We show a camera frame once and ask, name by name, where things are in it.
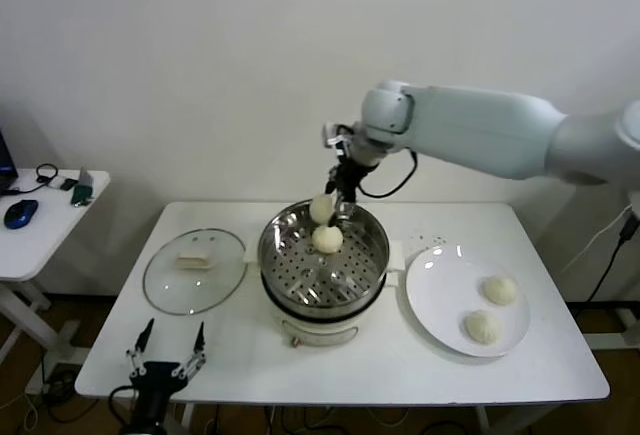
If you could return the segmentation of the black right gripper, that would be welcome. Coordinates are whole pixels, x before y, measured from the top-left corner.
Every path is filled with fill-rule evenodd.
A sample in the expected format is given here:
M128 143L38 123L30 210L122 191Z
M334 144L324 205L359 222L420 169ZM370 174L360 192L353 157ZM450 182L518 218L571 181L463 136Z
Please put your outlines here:
M337 193L332 213L333 226L351 218L356 206L356 189L370 173L369 166L361 165L346 155L339 155L337 160L325 185L327 195Z

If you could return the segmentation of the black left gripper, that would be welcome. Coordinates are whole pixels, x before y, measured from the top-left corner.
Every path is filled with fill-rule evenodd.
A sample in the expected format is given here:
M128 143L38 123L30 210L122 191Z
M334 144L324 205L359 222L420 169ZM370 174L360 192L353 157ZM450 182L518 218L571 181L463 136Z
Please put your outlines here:
M154 318L138 335L133 348L126 351L131 363L130 381L138 392L132 415L133 423L163 423L171 396L188 384L206 363L204 323L201 323L192 354L181 364L177 362L143 361Z

